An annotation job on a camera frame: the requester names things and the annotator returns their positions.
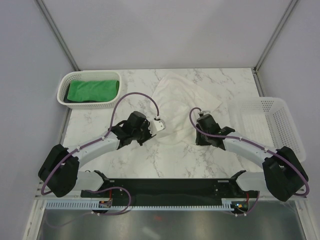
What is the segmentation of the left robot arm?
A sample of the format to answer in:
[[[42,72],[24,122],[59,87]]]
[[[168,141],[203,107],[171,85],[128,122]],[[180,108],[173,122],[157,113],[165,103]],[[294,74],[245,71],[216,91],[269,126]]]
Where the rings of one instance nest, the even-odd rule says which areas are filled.
[[[43,181],[41,194],[47,195],[45,189],[49,188],[50,193],[61,198],[72,190],[79,189],[93,191],[98,197],[105,197],[110,190],[107,177],[98,170],[81,171],[81,167],[101,155],[128,146],[133,141],[143,145],[165,127],[159,117],[147,120],[144,114],[134,111],[128,119],[111,126],[107,132],[92,140],[74,147],[55,145],[38,171],[38,177]]]

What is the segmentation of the dark blue towel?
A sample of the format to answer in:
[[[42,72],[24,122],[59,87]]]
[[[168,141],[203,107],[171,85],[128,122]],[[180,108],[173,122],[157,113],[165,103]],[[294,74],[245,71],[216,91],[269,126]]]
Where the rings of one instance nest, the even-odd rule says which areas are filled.
[[[67,95],[64,96],[63,102],[64,102],[64,103],[75,103],[74,101],[69,100]]]

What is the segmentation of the white towel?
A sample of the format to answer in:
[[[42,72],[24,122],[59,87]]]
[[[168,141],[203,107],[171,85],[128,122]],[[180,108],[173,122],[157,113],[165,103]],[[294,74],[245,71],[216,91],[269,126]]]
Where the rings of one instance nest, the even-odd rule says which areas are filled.
[[[209,92],[173,72],[159,82],[152,99],[157,103],[160,119],[166,126],[155,139],[164,145],[195,145],[196,130],[189,119],[190,110],[199,107],[213,112],[221,105],[221,101]]]

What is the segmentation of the green towel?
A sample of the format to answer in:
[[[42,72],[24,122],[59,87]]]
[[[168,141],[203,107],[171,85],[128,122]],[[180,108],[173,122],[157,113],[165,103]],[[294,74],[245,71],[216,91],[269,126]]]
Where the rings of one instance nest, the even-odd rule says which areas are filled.
[[[74,103],[100,103],[112,101],[118,94],[118,80],[72,80],[67,88],[67,98]]]

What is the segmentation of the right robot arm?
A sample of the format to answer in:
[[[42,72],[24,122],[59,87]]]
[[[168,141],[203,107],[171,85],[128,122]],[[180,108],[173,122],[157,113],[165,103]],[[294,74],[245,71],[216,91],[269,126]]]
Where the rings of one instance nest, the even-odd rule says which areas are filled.
[[[268,191],[285,202],[292,196],[306,196],[309,178],[294,151],[283,146],[274,148],[261,145],[242,136],[230,127],[221,128],[209,113],[199,113],[194,125],[196,144],[213,146],[237,154],[262,168],[262,172],[240,171],[228,185],[229,193],[241,197],[247,191]]]

